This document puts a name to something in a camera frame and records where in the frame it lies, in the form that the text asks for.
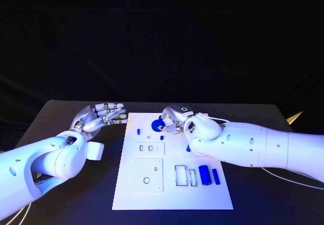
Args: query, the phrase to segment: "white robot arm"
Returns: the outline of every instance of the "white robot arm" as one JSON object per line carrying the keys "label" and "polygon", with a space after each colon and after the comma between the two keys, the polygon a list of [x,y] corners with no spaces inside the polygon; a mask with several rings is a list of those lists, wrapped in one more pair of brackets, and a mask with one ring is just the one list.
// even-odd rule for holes
{"label": "white robot arm", "polygon": [[[123,112],[123,104],[86,106],[68,131],[0,154],[0,220],[76,176],[86,159],[100,159],[103,144],[87,141],[100,127],[126,123]],[[31,171],[51,177],[32,180]]]}
{"label": "white robot arm", "polygon": [[158,120],[165,115],[172,125],[165,127],[159,122],[155,128],[172,134],[184,131],[194,154],[244,167],[283,168],[324,182],[324,135],[282,132],[227,120],[217,124],[202,114],[194,115],[187,105],[168,106]]}

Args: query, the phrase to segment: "blue object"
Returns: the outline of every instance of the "blue object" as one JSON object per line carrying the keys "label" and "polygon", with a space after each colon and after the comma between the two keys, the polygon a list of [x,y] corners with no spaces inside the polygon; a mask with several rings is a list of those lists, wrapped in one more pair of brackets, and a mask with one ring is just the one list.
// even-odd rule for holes
{"label": "blue object", "polygon": [[158,119],[158,120],[153,120],[152,122],[151,122],[151,128],[152,128],[152,130],[155,131],[155,132],[161,132],[161,130],[158,129],[158,126],[165,126],[165,123],[162,122],[162,120],[161,119]]}
{"label": "blue object", "polygon": [[208,170],[207,170],[205,165],[198,166],[198,173],[200,173],[201,184],[210,185],[211,180],[210,180],[210,174],[208,174]]}
{"label": "blue object", "polygon": [[218,177],[217,177],[217,170],[211,169],[211,171],[212,171],[212,176],[214,176],[214,183],[218,185],[220,182],[218,182]]}

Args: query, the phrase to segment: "black table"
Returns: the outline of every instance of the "black table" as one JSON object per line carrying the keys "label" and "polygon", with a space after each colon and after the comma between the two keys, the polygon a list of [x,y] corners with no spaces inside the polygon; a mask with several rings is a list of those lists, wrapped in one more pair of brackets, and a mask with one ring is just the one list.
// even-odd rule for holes
{"label": "black table", "polygon": [[[79,110],[100,102],[48,101],[18,142],[18,146],[56,136],[68,129]],[[128,112],[159,113],[169,103],[123,103]],[[194,112],[230,121],[292,131],[273,105],[189,104]],[[292,184],[260,168],[221,163],[234,210],[112,211],[119,157],[126,125],[100,129],[93,141],[104,144],[100,161],[86,160],[74,178],[31,203],[22,224],[322,224],[324,191]],[[308,178],[279,169],[286,177]]]}

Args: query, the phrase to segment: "black curtain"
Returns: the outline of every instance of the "black curtain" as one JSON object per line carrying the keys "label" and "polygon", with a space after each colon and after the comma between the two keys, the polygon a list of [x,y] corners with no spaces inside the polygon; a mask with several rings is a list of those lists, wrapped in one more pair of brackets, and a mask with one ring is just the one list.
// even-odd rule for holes
{"label": "black curtain", "polygon": [[322,101],[322,17],[290,7],[8,2],[0,23],[2,149],[50,99],[276,104],[284,117]]}

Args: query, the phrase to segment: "white board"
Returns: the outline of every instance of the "white board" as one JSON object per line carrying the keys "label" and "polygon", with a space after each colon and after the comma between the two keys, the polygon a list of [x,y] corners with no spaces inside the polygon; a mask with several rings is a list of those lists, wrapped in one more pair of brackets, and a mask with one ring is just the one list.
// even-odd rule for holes
{"label": "white board", "polygon": [[[123,147],[119,160],[119,171],[116,179],[112,210],[231,210],[224,173],[220,161],[211,157],[195,156],[185,151],[187,140],[182,132],[176,135],[155,132],[151,122],[159,113],[129,113]],[[164,154],[138,153],[138,143],[164,143]],[[162,185],[161,191],[133,191],[133,160],[136,158],[161,159]],[[174,166],[185,166],[187,186],[175,186]],[[211,184],[201,185],[198,166],[207,165]],[[195,187],[189,185],[188,170],[194,169]],[[214,184],[211,169],[217,170],[220,185]]]}

